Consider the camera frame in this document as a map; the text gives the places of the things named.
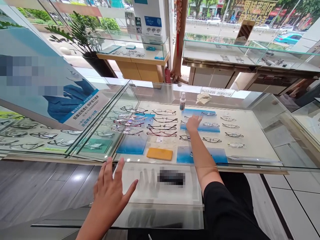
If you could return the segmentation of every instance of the white cloth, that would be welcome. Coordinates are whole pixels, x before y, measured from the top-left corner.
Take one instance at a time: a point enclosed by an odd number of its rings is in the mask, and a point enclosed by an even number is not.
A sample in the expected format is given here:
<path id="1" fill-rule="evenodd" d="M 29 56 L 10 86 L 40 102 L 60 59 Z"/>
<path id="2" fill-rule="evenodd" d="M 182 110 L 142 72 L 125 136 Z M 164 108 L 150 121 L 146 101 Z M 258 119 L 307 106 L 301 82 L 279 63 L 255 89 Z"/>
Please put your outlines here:
<path id="1" fill-rule="evenodd" d="M 209 102 L 211 100 L 211 97 L 209 95 L 209 93 L 201 93 L 197 95 L 197 102 L 198 103 L 202 103 L 203 105 L 205 105 L 207 102 Z"/>

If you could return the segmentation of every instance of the pixelated blur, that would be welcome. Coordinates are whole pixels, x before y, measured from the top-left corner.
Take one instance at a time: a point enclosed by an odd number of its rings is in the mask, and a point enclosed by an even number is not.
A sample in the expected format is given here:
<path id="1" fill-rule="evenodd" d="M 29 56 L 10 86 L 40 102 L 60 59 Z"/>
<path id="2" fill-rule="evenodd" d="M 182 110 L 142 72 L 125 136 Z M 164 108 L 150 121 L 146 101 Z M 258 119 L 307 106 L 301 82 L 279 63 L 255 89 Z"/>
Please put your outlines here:
<path id="1" fill-rule="evenodd" d="M 63 96 L 65 68 L 62 57 L 0 55 L 0 86 L 4 94 L 17 96 Z"/>
<path id="2" fill-rule="evenodd" d="M 160 170 L 158 174 L 158 182 L 163 182 L 166 185 L 177 185 L 183 187 L 185 185 L 185 173 L 176 170 Z"/>

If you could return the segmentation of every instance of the black sleeve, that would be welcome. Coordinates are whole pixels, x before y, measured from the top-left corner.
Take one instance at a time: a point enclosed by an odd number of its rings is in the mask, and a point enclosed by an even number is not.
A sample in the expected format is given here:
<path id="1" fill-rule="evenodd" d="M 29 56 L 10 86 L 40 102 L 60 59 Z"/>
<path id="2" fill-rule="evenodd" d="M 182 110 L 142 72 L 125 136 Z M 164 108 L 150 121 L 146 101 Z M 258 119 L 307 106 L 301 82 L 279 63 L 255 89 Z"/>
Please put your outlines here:
<path id="1" fill-rule="evenodd" d="M 269 239 L 222 183 L 209 183 L 203 195 L 211 239 Z"/>

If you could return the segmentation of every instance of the railing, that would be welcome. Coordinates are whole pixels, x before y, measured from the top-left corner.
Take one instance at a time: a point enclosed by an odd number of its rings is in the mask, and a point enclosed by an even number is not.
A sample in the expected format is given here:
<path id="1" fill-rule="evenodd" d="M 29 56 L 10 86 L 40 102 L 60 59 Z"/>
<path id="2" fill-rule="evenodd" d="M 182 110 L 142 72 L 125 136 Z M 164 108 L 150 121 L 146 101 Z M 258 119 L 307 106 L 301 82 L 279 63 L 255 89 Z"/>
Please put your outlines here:
<path id="1" fill-rule="evenodd" d="M 177 18 L 174 18 L 174 24 L 177 24 Z M 187 26 L 194 26 L 194 27 L 206 27 L 206 28 L 216 28 L 220 29 L 222 31 L 234 31 L 237 32 L 240 29 L 240 24 L 232 24 L 232 23 L 214 23 L 210 21 L 204 21 L 204 20 L 197 20 L 197 19 L 189 19 L 187 18 L 186 22 Z M 273 28 L 263 28 L 263 27 L 253 27 L 252 30 L 253 33 L 258 34 L 269 34 L 269 35 L 281 35 L 285 31 L 278 31 L 278 29 Z M 300 34 L 303 35 L 305 32 L 297 32 L 297 31 L 286 31 L 286 33 L 292 33 L 292 34 Z"/>

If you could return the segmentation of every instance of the fire extinguisher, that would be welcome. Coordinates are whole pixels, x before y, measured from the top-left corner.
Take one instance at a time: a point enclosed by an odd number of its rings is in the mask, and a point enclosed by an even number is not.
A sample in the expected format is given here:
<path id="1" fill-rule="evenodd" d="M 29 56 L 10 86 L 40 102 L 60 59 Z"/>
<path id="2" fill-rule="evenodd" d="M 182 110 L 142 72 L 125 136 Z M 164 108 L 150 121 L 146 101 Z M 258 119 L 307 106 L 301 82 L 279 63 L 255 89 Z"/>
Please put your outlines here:
<path id="1" fill-rule="evenodd" d="M 171 83 L 170 69 L 168 66 L 166 66 L 166 69 L 164 70 L 164 74 L 165 74 L 166 83 Z"/>

